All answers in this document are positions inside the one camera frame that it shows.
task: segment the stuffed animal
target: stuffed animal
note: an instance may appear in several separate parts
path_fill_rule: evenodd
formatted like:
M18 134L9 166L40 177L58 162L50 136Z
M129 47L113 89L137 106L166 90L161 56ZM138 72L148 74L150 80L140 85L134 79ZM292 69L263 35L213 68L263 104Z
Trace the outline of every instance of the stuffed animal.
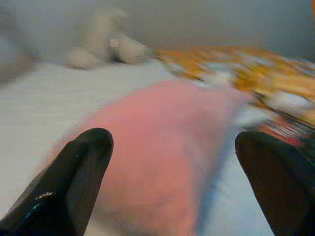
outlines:
M77 69L93 69L111 59L128 64L144 62L150 50L126 36L126 19L120 9L96 10L85 30L83 46L67 53L66 64Z

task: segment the pink fabric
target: pink fabric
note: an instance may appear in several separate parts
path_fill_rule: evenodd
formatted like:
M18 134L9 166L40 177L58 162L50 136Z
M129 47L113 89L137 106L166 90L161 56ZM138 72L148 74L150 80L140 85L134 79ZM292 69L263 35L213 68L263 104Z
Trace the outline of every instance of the pink fabric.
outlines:
M216 166L229 119L247 98L230 87L158 83L103 107L51 157L87 129L109 130L114 151L96 207L137 233L193 236L200 190Z

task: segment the colorful fabric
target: colorful fabric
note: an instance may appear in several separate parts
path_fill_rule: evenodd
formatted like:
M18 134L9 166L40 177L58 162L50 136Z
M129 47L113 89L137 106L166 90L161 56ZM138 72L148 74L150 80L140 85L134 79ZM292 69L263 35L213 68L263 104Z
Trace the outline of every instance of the colorful fabric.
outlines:
M203 80L209 74L228 72L237 89L258 95L258 106L262 108L268 108L262 98L278 91L315 102L315 64L306 60L285 58L257 48L225 46L159 49L157 58L179 78ZM314 110L299 118L315 125Z

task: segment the white bedsheet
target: white bedsheet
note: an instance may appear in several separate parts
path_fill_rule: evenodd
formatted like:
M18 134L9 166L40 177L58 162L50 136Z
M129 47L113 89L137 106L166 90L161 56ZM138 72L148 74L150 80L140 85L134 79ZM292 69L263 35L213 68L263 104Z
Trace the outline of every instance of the white bedsheet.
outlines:
M0 89L0 218L23 192L52 143L82 116L138 88L172 79L158 61L108 65L94 71L41 63L37 70ZM226 160L203 205L203 236L269 236L234 149L235 132L223 150ZM88 236L116 236L116 227L91 220Z

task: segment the gray wall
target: gray wall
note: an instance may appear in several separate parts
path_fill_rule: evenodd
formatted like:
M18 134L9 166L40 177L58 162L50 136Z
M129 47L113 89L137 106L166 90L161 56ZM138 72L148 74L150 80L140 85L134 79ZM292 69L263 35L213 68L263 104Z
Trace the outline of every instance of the gray wall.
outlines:
M313 59L310 0L13 0L20 25L45 60L77 43L77 21L95 6L132 16L129 34L153 47L257 46Z

